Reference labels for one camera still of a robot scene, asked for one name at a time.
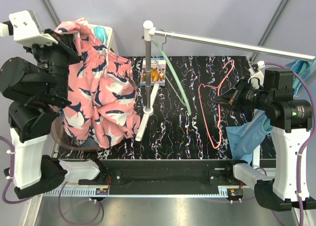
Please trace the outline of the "mint green hanger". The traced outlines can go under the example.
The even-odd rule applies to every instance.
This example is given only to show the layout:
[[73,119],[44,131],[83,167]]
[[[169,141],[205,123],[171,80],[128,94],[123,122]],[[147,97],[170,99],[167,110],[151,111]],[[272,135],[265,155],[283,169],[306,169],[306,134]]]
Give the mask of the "mint green hanger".
[[152,42],[154,43],[154,45],[157,47],[157,49],[160,51],[161,55],[162,55],[163,58],[165,59],[166,65],[167,65],[168,68],[170,69],[170,72],[171,72],[171,74],[172,74],[172,76],[173,76],[174,81],[175,81],[176,84],[177,84],[177,87],[178,87],[178,89],[179,89],[180,94],[178,94],[178,92],[176,91],[176,89],[172,86],[171,81],[169,81],[169,80],[167,79],[168,83],[169,83],[170,86],[172,87],[173,91],[176,93],[176,96],[179,98],[179,100],[181,101],[181,103],[186,107],[187,112],[188,112],[188,115],[191,115],[191,114],[192,114],[192,111],[191,111],[191,107],[190,107],[188,98],[187,98],[187,96],[186,96],[186,94],[185,94],[184,88],[183,88],[182,85],[181,85],[180,79],[178,78],[178,75],[176,74],[176,71],[175,71],[173,65],[171,64],[170,59],[168,58],[168,56],[166,55],[165,51],[163,50],[162,45],[159,45],[158,41],[156,41],[156,40],[154,39],[154,37],[152,37]]

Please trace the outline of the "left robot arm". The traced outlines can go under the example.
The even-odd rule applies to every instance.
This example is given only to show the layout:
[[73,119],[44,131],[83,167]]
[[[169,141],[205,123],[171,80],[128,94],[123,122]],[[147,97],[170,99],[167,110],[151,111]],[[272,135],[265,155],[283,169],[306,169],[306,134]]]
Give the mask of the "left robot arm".
[[98,160],[69,162],[43,154],[51,125],[59,116],[54,107],[69,105],[69,66],[82,60],[72,34],[50,29],[45,34],[48,41],[25,46],[36,64],[12,57],[0,69],[0,92],[12,101],[8,109],[11,162],[4,173],[14,183],[19,202],[64,182],[100,185],[107,177]]

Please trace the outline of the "pink patterned shorts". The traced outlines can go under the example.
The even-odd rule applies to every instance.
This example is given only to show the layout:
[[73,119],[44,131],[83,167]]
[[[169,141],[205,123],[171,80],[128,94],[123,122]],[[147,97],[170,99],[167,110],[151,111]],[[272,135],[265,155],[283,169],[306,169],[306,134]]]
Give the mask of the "pink patterned shorts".
[[68,100],[61,112],[64,130],[76,143],[88,138],[109,149],[137,134],[140,116],[134,109],[137,86],[131,61],[109,50],[86,19],[62,22],[56,32],[73,35],[83,60],[69,66]]

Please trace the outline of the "blue orange patterned shorts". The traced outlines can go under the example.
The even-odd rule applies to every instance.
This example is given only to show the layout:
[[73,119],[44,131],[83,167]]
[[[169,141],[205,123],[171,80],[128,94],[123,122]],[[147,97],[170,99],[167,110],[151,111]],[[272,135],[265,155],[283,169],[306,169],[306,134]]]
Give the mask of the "blue orange patterned shorts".
[[92,137],[88,137],[85,141],[83,141],[80,144],[80,147],[81,148],[92,148],[92,149],[95,149],[95,148],[99,147],[99,144]]

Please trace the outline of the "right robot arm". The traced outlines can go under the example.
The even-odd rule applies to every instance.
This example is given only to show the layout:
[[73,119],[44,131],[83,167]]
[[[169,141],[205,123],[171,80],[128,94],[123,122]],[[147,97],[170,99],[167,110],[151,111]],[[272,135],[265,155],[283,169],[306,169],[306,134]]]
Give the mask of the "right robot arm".
[[254,170],[247,163],[237,163],[224,172],[224,179],[230,185],[244,182],[254,191],[261,207],[278,212],[316,207],[306,184],[305,151],[300,150],[314,132],[315,110],[307,100],[293,98],[294,76],[287,68],[267,68],[259,88],[252,87],[248,77],[242,77],[232,89],[213,99],[235,112],[246,108],[261,110],[270,119],[276,150],[275,177]]

